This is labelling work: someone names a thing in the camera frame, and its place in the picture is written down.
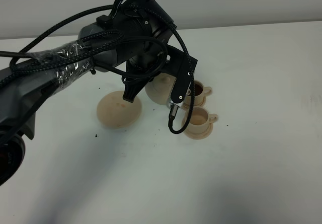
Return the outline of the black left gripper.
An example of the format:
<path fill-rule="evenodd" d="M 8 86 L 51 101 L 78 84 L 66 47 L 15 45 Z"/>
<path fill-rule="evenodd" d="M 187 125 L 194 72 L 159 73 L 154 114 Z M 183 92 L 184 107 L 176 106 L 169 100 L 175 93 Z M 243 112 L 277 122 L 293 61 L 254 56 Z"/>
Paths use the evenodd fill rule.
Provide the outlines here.
<path fill-rule="evenodd" d="M 151 81 L 151 78 L 160 73 L 177 76 L 181 66 L 181 50 L 170 45 L 167 45 L 167 49 L 167 57 L 169 58 L 166 59 L 163 67 L 153 73 L 152 76 L 142 79 L 122 77 L 122 82 L 125 85 L 123 100 L 133 103 L 137 94 Z M 161 58 L 161 55 L 152 55 L 151 52 L 135 56 L 126 61 L 126 72 L 139 75 L 150 72 L 159 65 L 158 60 L 161 60 Z"/>

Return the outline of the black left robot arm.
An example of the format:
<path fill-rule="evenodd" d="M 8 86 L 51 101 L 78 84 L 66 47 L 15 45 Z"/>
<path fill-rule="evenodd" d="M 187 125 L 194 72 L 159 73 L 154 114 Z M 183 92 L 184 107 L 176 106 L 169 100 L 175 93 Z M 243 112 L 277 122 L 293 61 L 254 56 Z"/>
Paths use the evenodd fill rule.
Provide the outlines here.
<path fill-rule="evenodd" d="M 80 31 L 75 41 L 54 49 L 32 49 L 51 33 L 84 16 L 109 11 Z M 35 114 L 52 95 L 86 73 L 121 76 L 124 100 L 136 95 L 167 64 L 168 41 L 176 28 L 155 0 L 115 0 L 56 24 L 19 52 L 1 52 L 10 64 L 1 70 L 1 182 L 20 167 L 23 136 L 33 139 Z"/>

